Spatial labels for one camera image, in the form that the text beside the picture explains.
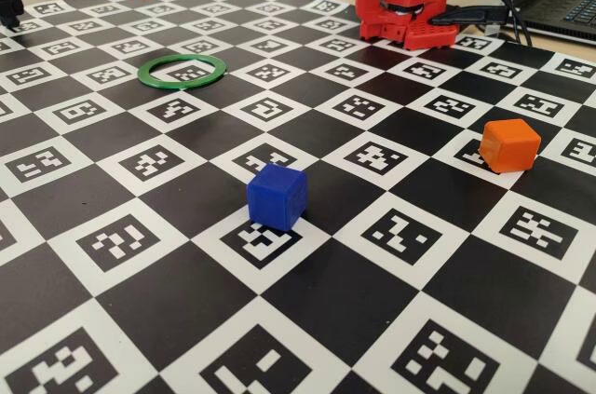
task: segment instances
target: black square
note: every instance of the black square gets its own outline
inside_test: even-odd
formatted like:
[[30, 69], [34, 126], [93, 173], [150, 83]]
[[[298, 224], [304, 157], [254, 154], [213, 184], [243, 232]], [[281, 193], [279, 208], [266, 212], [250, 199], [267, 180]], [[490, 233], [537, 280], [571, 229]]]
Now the black square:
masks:
[[[466, 392], [481, 394], [492, 381], [499, 363], [470, 345], [465, 338], [430, 319], [391, 365], [391, 369], [428, 394], [437, 392], [428, 383], [437, 369], [455, 376], [455, 380], [460, 382], [466, 380]], [[469, 365], [474, 360], [483, 366], [478, 374], [468, 376]]]
[[362, 130], [311, 110], [269, 133], [309, 154], [323, 157], [356, 138]]
[[420, 96], [432, 90], [432, 87], [428, 85], [390, 73], [382, 73], [357, 88], [401, 105], [414, 102]]
[[0, 267], [0, 286], [10, 287], [0, 291], [0, 305], [10, 306], [0, 309], [2, 353], [91, 297], [45, 244]]
[[5, 166], [21, 183], [48, 175], [54, 170], [68, 166], [71, 162], [54, 147], [37, 150], [32, 154], [8, 161]]
[[538, 71], [522, 85], [577, 103], [584, 103], [596, 91], [596, 85], [544, 71]]
[[403, 61], [411, 59], [410, 56], [406, 56], [405, 54], [399, 54], [398, 52], [374, 47], [372, 45], [361, 49], [360, 51], [353, 52], [346, 58], [350, 59], [351, 61], [359, 61], [360, 63], [364, 63], [381, 70], [388, 70], [389, 68], [393, 68], [398, 63], [402, 63]]
[[482, 59], [482, 56], [479, 54], [474, 54], [473, 52], [463, 51], [461, 49], [435, 48], [424, 52], [420, 55], [420, 58], [454, 66], [455, 68], [464, 69]]
[[391, 209], [364, 231], [362, 236], [414, 265], [439, 240], [441, 233], [403, 212]]
[[391, 192], [472, 231], [507, 191], [431, 158]]
[[552, 59], [553, 52], [539, 48], [528, 48], [513, 42], [505, 42], [501, 45], [501, 48], [490, 55], [502, 61], [510, 61], [531, 68], [542, 68]]
[[516, 88], [511, 84], [506, 84], [505, 82], [483, 75], [475, 75], [467, 71], [458, 73], [444, 84], [439, 85], [439, 87], [492, 104], [501, 102], [503, 98], [508, 96]]
[[550, 124], [545, 121], [541, 121], [539, 119], [535, 119], [530, 116], [520, 115], [516, 112], [510, 112], [504, 108], [500, 107], [493, 107], [488, 112], [486, 112], [480, 119], [478, 119], [474, 124], [469, 126], [470, 130], [477, 131], [478, 133], [484, 132], [484, 126], [487, 122], [490, 121], [498, 121], [502, 119], [523, 119], [528, 125], [535, 130], [542, 141], [540, 142], [540, 147], [538, 148], [538, 153], [541, 153], [544, 148], [549, 145], [552, 139], [559, 133], [561, 130], [560, 127], [557, 127], [553, 124]]
[[574, 288], [547, 270], [470, 236], [425, 292], [538, 359]]
[[336, 59], [335, 56], [311, 48], [297, 48], [276, 56], [276, 61], [283, 61], [306, 71], [314, 70]]
[[371, 141], [344, 156], [346, 161], [379, 175], [387, 175], [407, 158], [408, 156], [401, 152]]
[[[313, 296], [313, 287], [317, 295]], [[264, 298], [353, 365], [417, 291], [330, 239]]]
[[66, 133], [64, 138], [89, 158], [99, 161], [158, 134], [138, 117], [122, 113]]
[[332, 82], [329, 79], [304, 73], [296, 78], [273, 88], [277, 94], [294, 99], [309, 107], [316, 107], [325, 101], [337, 96], [347, 87]]
[[76, 241], [79, 247], [104, 272], [155, 245], [159, 239], [133, 215], [107, 224]]
[[277, 231], [247, 221], [227, 233], [221, 241], [255, 267], [262, 269], [302, 239], [295, 231]]
[[[88, 364], [84, 370], [78, 369], [80, 362], [75, 363], [73, 354], [76, 350], [82, 349], [89, 358]], [[57, 358], [58, 354], [68, 353], [68, 357], [62, 360]], [[41, 367], [52, 368], [54, 365], [63, 368], [66, 376], [65, 380], [60, 380], [59, 376], [51, 377], [49, 380], [36, 374], [36, 370]], [[91, 386], [85, 389], [85, 392], [96, 392], [112, 381], [118, 372], [112, 366], [110, 361], [105, 358], [103, 353], [91, 339], [85, 329], [80, 328], [62, 338], [58, 343], [45, 349], [34, 359], [23, 364], [19, 369], [7, 375], [7, 384], [13, 392], [80, 392], [79, 382], [89, 381]]]
[[427, 155], [434, 155], [460, 131], [453, 124], [409, 108], [398, 110], [371, 129], [372, 133]]
[[246, 205], [246, 185], [207, 163], [162, 184], [141, 200], [192, 238]]
[[142, 182], [155, 178], [184, 162], [179, 156], [162, 145], [155, 145], [134, 156], [123, 159], [118, 164]]
[[92, 165], [12, 198], [44, 238], [53, 238], [132, 199]]
[[158, 371], [213, 332], [254, 296], [188, 243], [98, 296]]
[[[273, 366], [262, 366], [268, 356], [275, 359]], [[276, 393], [293, 392], [312, 371], [259, 325], [250, 329], [217, 360], [200, 372], [216, 392], [230, 392], [228, 385], [219, 376], [222, 368], [229, 371], [228, 376], [234, 376], [245, 388], [256, 381], [260, 387], [266, 389], [263, 392]]]
[[329, 234], [335, 234], [384, 193], [374, 184], [323, 161], [305, 172], [308, 204], [303, 217]]
[[596, 224], [596, 180], [591, 175], [539, 156], [512, 189], [523, 196]]
[[0, 156], [49, 140], [56, 132], [37, 116], [23, 115], [0, 123]]
[[232, 115], [217, 112], [173, 130], [168, 136], [200, 156], [212, 159], [261, 133]]

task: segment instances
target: checkerboard mat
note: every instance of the checkerboard mat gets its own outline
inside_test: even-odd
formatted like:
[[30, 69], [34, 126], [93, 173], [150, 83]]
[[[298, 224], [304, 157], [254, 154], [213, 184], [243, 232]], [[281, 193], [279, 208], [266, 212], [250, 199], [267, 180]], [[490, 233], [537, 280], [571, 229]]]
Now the checkerboard mat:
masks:
[[[595, 64], [363, 42], [335, 0], [27, 11], [0, 33], [0, 393], [596, 392]], [[139, 83], [172, 53], [228, 73]], [[509, 118], [542, 144], [498, 175]], [[268, 162], [308, 177], [288, 233], [248, 219]]]

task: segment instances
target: green ring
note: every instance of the green ring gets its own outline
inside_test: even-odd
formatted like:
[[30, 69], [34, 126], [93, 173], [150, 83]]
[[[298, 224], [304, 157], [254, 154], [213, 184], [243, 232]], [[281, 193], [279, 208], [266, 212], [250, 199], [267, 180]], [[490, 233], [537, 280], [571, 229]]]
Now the green ring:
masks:
[[[188, 82], [166, 82], [165, 80], [159, 80], [151, 75], [153, 70], [158, 65], [164, 63], [171, 63], [173, 61], [203, 61], [209, 63], [215, 67], [213, 73], [200, 77], [199, 79], [189, 80]], [[222, 75], [224, 75], [227, 66], [224, 61], [212, 56], [200, 56], [198, 54], [171, 54], [169, 56], [158, 57], [152, 61], [147, 62], [141, 68], [137, 76], [139, 80], [145, 85], [153, 88], [164, 88], [164, 89], [188, 89], [205, 87], [208, 84], [212, 84]]]

